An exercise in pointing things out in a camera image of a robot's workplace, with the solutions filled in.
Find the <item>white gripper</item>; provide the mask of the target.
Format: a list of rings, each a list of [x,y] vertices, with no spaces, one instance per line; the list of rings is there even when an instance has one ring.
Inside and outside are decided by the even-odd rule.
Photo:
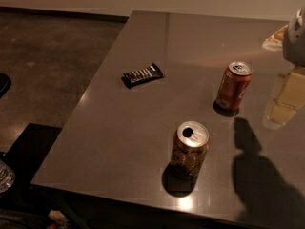
[[[301,7],[289,22],[262,44],[268,51],[281,51],[284,58],[297,65],[287,74],[280,74],[274,81],[263,125],[276,130],[286,125],[305,105],[305,6]]]

